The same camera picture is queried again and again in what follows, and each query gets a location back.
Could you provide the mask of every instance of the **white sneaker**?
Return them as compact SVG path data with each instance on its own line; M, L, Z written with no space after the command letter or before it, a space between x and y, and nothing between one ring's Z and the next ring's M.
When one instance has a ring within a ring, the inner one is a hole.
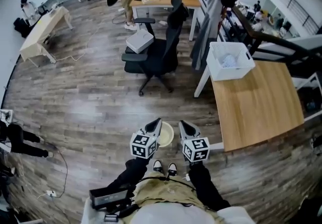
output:
M136 31L137 30L137 27L136 27L136 25L134 23L129 23L129 24L125 23L124 28L126 30L131 30L131 31Z
M53 152L48 152L48 157L47 158L52 158L54 157L54 153Z

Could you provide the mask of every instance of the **chair armrest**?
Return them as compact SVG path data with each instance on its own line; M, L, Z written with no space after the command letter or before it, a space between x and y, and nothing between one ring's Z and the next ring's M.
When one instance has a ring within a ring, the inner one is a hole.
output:
M147 54L122 54L124 62L144 62L147 60Z
M134 19L135 23L138 24L155 24L155 19L154 18L136 18Z

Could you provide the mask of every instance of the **black shoe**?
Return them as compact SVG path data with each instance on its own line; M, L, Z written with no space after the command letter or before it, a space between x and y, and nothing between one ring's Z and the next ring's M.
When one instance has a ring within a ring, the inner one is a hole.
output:
M168 177L174 177L178 174L177 165L170 163L168 167Z
M159 160L156 160L153 164L153 171L159 172L161 174L163 174L163 167L162 167L162 163Z

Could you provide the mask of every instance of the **power strip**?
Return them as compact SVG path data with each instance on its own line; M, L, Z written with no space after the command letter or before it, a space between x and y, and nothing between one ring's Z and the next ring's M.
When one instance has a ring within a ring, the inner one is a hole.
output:
M47 190L46 192L47 192L47 195L50 197L57 197L56 192L53 190Z

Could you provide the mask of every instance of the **khaki pants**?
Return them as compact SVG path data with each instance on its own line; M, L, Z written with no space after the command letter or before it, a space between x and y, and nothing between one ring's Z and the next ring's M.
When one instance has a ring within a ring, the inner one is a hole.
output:
M132 14L132 7L130 7L130 3L132 0L121 0L122 7L124 7L126 14L130 13Z

